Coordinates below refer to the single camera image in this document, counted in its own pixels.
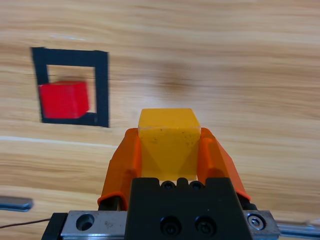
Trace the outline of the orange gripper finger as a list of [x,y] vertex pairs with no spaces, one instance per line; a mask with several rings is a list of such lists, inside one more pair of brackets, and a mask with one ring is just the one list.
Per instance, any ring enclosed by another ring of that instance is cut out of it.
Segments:
[[198,181],[204,184],[208,178],[229,178],[242,209],[256,210],[257,207],[251,203],[251,197],[246,193],[232,158],[209,129],[201,129],[198,146]]
[[141,143],[137,128],[130,128],[109,161],[101,197],[101,211],[126,211],[132,180],[142,176]]

